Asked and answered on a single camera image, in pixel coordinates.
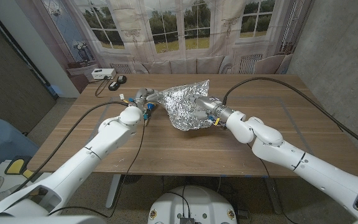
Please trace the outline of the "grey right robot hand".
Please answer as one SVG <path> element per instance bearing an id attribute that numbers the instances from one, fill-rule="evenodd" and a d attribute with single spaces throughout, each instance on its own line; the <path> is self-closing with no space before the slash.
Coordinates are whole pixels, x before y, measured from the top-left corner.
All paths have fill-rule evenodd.
<path id="1" fill-rule="evenodd" d="M 223 102 L 212 96 L 190 95 L 188 98 L 192 103 L 200 107 L 207 114 L 211 114 L 226 123 L 233 110 L 223 105 Z"/>

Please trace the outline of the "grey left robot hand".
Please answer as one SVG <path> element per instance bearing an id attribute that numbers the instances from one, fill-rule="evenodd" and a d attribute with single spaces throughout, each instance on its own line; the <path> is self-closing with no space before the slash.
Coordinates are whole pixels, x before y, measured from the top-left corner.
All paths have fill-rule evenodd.
<path id="1" fill-rule="evenodd" d="M 158 91 L 151 88 L 141 88 L 135 95 L 134 103 L 141 110 L 147 108 L 147 103 L 156 103 Z"/>

